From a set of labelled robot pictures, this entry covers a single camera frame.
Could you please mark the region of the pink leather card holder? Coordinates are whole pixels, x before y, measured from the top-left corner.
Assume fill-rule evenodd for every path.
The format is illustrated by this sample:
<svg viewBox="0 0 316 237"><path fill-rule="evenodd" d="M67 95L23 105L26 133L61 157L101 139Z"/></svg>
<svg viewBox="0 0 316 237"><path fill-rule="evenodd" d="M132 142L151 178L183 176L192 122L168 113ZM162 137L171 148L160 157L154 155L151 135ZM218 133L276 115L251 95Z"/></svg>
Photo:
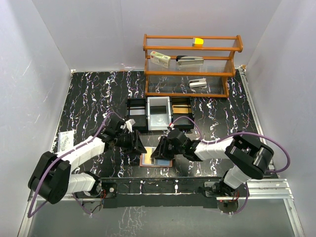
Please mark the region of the pink leather card holder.
<svg viewBox="0 0 316 237"><path fill-rule="evenodd" d="M147 150L147 155L151 155L152 152L155 150L154 147L145 147ZM155 165L151 165L151 166L144 166L142 165L142 156L144 154L141 154L140 156L140 167L163 167L163 168L169 168L172 167L172 161L171 160L164 160L164 159L155 159Z"/></svg>

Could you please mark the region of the black white organizer tray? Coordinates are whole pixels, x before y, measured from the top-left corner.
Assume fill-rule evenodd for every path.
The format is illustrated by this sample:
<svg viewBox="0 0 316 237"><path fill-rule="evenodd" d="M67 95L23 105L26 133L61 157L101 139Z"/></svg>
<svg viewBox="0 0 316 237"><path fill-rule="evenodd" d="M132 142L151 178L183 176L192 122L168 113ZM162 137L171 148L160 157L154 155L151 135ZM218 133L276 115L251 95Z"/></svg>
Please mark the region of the black white organizer tray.
<svg viewBox="0 0 316 237"><path fill-rule="evenodd" d="M133 129L141 133L164 131L172 123L175 128L190 130L194 128L194 112L191 114L174 114L173 105L190 105L193 110L193 99L190 97L147 97L127 99L126 119L134 119ZM145 115L130 116L129 111L144 109Z"/></svg>

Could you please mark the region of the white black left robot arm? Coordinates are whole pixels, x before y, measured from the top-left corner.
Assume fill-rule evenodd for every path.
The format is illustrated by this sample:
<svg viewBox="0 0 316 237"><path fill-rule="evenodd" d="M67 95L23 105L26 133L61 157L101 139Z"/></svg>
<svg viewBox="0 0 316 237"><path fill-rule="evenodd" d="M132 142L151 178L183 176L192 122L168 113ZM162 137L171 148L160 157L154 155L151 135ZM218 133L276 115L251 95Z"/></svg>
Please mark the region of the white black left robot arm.
<svg viewBox="0 0 316 237"><path fill-rule="evenodd" d="M134 124L133 119L112 118L73 148L43 153L29 179L29 189L51 204L58 203L65 195L79 192L90 197L100 196L102 185L97 175L89 171L74 174L73 171L114 147L121 148L124 154L145 154L147 151L138 131L133 129Z"/></svg>

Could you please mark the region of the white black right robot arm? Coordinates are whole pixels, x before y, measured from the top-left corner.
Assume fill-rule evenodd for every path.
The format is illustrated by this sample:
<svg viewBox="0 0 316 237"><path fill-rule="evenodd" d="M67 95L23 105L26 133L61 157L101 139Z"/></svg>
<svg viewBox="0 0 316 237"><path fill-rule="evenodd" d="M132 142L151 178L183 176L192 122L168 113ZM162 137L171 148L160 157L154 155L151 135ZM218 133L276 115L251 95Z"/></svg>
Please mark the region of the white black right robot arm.
<svg viewBox="0 0 316 237"><path fill-rule="evenodd" d="M225 172L219 182L203 187L214 195L232 196L238 187L250 179L263 179L274 151L260 140L250 135L235 135L232 138L212 144L201 140L191 140L178 128L162 136L151 158L172 160L183 155L190 161L210 159L230 159L234 166Z"/></svg>

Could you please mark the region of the gold card in holder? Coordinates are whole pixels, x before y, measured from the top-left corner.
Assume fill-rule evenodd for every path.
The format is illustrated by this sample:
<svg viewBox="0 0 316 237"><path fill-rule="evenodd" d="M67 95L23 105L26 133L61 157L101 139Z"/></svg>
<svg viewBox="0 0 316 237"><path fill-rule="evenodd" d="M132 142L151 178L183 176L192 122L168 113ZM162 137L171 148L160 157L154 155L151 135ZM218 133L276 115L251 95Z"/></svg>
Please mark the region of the gold card in holder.
<svg viewBox="0 0 316 237"><path fill-rule="evenodd" d="M142 165L144 165L144 166L155 165L155 159L151 158L150 155L144 154L142 156Z"/></svg>

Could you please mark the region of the grey card in tray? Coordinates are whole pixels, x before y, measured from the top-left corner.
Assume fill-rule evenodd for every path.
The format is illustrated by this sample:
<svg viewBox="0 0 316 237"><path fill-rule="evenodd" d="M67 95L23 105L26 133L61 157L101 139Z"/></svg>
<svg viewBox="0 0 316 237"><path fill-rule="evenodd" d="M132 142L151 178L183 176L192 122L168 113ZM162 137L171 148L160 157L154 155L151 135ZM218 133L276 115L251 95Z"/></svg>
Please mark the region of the grey card in tray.
<svg viewBox="0 0 316 237"><path fill-rule="evenodd" d="M138 115L145 115L144 109L133 109L129 111L130 116L138 116Z"/></svg>

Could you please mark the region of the gold card in tray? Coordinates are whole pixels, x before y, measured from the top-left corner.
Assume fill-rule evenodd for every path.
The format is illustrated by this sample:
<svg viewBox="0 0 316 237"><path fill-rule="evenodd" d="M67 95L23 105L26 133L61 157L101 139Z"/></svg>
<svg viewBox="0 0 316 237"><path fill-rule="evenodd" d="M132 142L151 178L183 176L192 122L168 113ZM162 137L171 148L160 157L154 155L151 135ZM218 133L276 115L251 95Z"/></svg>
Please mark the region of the gold card in tray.
<svg viewBox="0 0 316 237"><path fill-rule="evenodd" d="M172 106L174 114L191 114L192 108L190 105L173 105Z"/></svg>

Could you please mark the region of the white paper label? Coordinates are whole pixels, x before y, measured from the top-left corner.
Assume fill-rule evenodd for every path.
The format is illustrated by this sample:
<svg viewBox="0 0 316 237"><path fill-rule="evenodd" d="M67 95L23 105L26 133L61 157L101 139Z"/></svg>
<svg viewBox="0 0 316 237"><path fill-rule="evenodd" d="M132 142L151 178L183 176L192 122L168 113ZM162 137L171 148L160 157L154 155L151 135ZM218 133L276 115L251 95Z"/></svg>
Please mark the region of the white paper label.
<svg viewBox="0 0 316 237"><path fill-rule="evenodd" d="M58 134L58 150L57 152L66 151L74 146L74 131L64 131Z"/></svg>

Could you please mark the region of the white hole punch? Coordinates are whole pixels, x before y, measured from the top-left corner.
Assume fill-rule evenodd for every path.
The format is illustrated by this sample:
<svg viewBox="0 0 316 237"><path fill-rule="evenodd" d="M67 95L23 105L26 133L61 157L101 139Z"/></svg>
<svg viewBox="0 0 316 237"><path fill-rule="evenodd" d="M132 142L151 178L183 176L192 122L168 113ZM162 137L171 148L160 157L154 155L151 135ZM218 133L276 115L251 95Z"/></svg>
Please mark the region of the white hole punch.
<svg viewBox="0 0 316 237"><path fill-rule="evenodd" d="M207 86L206 78L189 80L190 88L197 88L197 87L204 87L204 86Z"/></svg>

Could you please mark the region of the orange wooden shelf rack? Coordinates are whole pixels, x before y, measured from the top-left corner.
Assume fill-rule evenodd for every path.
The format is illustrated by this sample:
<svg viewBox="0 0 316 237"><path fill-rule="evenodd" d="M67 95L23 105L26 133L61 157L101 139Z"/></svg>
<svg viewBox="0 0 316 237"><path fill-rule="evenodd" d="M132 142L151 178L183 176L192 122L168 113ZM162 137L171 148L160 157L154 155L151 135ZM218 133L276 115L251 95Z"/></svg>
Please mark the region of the orange wooden shelf rack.
<svg viewBox="0 0 316 237"><path fill-rule="evenodd" d="M202 47L192 47L193 38L202 38ZM191 96L227 98L228 80L235 76L234 56L243 51L240 35L236 36L162 36L144 35L146 96ZM150 61L156 51L171 57L169 68ZM200 56L201 66L179 67L178 55ZM207 86L190 88L189 80L206 78Z"/></svg>

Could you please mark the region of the white staples box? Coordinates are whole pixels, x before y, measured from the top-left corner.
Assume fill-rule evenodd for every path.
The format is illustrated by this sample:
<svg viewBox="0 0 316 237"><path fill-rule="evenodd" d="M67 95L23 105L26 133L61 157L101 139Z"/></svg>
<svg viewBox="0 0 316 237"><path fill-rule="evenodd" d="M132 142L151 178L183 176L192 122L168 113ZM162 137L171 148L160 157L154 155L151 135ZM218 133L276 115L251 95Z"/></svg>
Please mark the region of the white staples box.
<svg viewBox="0 0 316 237"><path fill-rule="evenodd" d="M150 61L164 68L169 68L171 57L162 53L152 51L150 53Z"/></svg>

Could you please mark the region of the grey black stapler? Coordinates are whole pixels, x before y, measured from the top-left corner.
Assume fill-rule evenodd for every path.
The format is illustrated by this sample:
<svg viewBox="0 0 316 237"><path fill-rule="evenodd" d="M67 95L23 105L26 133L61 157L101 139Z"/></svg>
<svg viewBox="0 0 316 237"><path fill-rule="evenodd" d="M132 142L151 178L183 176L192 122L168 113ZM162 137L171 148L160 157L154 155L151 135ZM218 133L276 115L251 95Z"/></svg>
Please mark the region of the grey black stapler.
<svg viewBox="0 0 316 237"><path fill-rule="evenodd" d="M178 55L176 57L176 64L179 67L201 66L204 64L204 58L200 56Z"/></svg>

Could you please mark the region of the yellow white small box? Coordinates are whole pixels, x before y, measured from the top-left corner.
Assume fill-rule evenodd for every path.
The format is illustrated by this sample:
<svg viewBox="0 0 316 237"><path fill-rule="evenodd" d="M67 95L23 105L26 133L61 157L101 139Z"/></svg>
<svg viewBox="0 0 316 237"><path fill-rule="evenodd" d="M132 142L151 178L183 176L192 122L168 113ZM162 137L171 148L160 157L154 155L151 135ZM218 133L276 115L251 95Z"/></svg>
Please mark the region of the yellow white small box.
<svg viewBox="0 0 316 237"><path fill-rule="evenodd" d="M204 39L202 38L193 38L192 47L202 47Z"/></svg>

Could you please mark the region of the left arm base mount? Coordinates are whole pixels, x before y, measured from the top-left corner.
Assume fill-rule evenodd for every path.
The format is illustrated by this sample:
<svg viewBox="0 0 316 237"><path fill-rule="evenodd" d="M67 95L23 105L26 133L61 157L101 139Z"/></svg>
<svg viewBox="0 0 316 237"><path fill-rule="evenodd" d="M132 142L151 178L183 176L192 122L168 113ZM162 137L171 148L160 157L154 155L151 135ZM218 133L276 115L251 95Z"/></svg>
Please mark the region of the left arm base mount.
<svg viewBox="0 0 316 237"><path fill-rule="evenodd" d="M72 197L76 200L84 213L92 218L94 214L96 214L96 212L100 211L102 208L117 207L118 185L114 182L99 181L97 185L94 185L90 192L85 192L84 195L90 198L96 198L99 201L99 204L93 209L87 209L84 205L88 204L88 201L80 201L77 194L72 194Z"/></svg>

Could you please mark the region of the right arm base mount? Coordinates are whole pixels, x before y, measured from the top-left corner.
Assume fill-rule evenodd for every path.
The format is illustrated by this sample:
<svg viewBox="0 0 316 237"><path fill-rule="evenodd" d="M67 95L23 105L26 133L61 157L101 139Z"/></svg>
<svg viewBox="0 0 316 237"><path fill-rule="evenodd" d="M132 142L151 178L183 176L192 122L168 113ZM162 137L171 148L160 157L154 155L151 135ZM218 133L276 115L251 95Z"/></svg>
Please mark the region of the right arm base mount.
<svg viewBox="0 0 316 237"><path fill-rule="evenodd" d="M241 207L239 207L240 191L244 189L245 201ZM241 212L249 198L249 188L247 184L242 184L238 188L234 189L226 185L223 181L214 182L209 184L205 182L202 186L198 187L198 193L201 193L207 198L227 197L228 200L219 200L218 209L225 214L233 215Z"/></svg>

